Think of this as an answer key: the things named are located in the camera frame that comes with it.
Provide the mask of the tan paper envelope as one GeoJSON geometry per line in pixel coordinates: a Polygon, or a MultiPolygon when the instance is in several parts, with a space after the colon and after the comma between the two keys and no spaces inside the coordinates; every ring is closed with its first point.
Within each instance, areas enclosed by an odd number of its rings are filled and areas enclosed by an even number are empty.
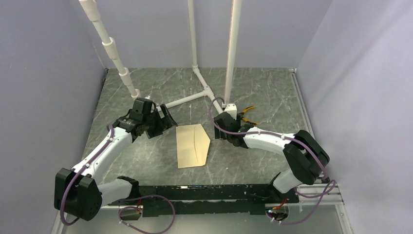
{"type": "Polygon", "coordinates": [[[204,166],[210,138],[201,124],[176,127],[178,169],[204,166]]]}

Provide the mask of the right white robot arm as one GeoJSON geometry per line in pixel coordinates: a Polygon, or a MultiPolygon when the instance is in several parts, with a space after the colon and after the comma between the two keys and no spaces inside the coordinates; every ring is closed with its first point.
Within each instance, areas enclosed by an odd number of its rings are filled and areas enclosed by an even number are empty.
{"type": "Polygon", "coordinates": [[[330,162],[330,157],[311,134],[300,130],[282,134],[242,125],[229,113],[222,112],[213,119],[215,137],[225,139],[235,147],[260,149],[284,156],[289,168],[278,173],[269,183],[269,198],[281,202],[293,188],[312,185],[330,162]]]}

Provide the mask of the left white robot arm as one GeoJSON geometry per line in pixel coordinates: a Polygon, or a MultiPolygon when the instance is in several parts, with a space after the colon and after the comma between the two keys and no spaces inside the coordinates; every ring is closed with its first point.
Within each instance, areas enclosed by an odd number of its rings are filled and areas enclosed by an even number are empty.
{"type": "Polygon", "coordinates": [[[140,198],[139,182],[127,176],[102,184],[103,175],[114,160],[145,134],[157,137],[176,127],[166,105],[138,97],[126,115],[107,124],[108,133],[98,146],[70,169],[60,169],[55,177],[54,207],[64,225],[79,219],[90,221],[102,206],[122,200],[135,204],[140,198]]]}

